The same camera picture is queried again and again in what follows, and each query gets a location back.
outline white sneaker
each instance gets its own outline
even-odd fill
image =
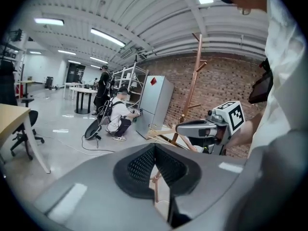
[[[125,141],[126,140],[126,138],[124,136],[122,136],[122,137],[113,137],[113,139],[115,141]]]

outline black table leg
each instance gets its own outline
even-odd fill
[[[91,96],[92,96],[92,93],[89,93],[89,102],[88,102],[88,113],[90,113],[90,106],[91,106]]]
[[[76,110],[75,110],[75,112],[77,113],[77,114],[79,114],[79,112],[78,112],[78,109],[79,109],[79,92],[77,92],[77,98],[76,98]]]
[[[26,98],[28,98],[28,84],[26,83]]]
[[[82,110],[82,105],[83,105],[83,95],[84,95],[85,93],[83,92],[82,94],[81,94],[81,105],[80,105],[80,109]]]

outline white shirt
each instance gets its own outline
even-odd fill
[[[291,129],[308,126],[305,37],[280,0],[268,0],[267,13],[269,36],[265,54],[273,72],[273,87],[249,154],[254,148],[268,145]]]
[[[114,97],[111,100],[112,103],[121,102],[120,99]],[[130,114],[130,111],[125,106],[124,103],[118,103],[117,105],[113,106],[112,113],[110,116],[110,123],[107,126],[108,131],[115,132],[118,130],[119,126],[121,125],[121,117],[127,116]]]

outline refrigerator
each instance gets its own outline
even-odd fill
[[[143,137],[152,124],[155,130],[161,130],[170,104],[174,86],[165,76],[148,76],[143,88],[140,110],[142,115],[137,118],[136,131]]]

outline brick wall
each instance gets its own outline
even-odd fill
[[[141,67],[149,75],[162,75],[175,86],[165,118],[165,124],[178,123],[193,77],[196,54],[176,55],[145,62]],[[199,72],[190,105],[202,105],[189,110],[187,120],[204,118],[207,111],[226,101],[239,100],[245,119],[253,118],[265,103],[250,104],[251,87],[264,73],[260,61],[232,54],[203,53],[207,65]],[[247,157],[250,145],[229,149],[227,155]]]

